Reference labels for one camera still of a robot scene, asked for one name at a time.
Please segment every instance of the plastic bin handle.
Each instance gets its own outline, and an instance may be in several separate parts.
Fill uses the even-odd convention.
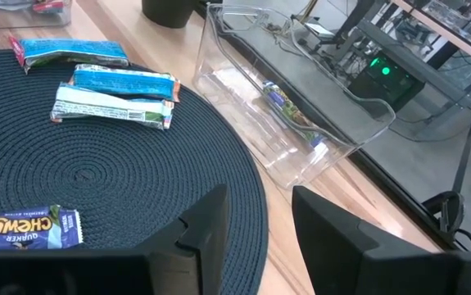
[[[232,28],[228,25],[228,22],[224,20],[226,16],[245,16],[248,19],[253,19],[253,22],[245,28]],[[263,24],[267,23],[269,19],[269,14],[266,11],[262,10],[251,10],[248,11],[243,9],[237,9],[235,11],[219,11],[219,18],[220,23],[222,24],[223,33],[237,33],[237,32],[245,32],[248,30],[252,30],[257,26],[262,26]]]

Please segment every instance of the black cylindrical container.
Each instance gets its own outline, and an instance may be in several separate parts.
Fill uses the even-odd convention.
[[[168,28],[183,28],[192,15],[197,0],[143,0],[144,15]]]

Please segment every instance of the green light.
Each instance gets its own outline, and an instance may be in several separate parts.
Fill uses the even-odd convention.
[[[372,62],[370,62],[369,66],[375,66],[375,64],[377,64],[379,62],[379,58],[378,57],[375,57]]]

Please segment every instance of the quaker logo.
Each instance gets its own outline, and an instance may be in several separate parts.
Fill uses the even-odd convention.
[[[29,219],[13,219],[0,217],[0,234],[21,234],[50,230],[53,222],[49,217],[38,217]]]

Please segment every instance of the blue granola bar wrapper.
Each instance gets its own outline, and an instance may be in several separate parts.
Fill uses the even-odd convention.
[[[78,39],[9,38],[13,52],[25,73],[32,66],[51,61],[74,61],[104,66],[128,66],[126,53],[117,42]]]
[[[180,82],[170,74],[81,64],[75,67],[73,85],[100,93],[143,94],[171,102],[179,101]]]
[[[60,249],[82,242],[77,210],[52,205],[0,214],[0,250]]]

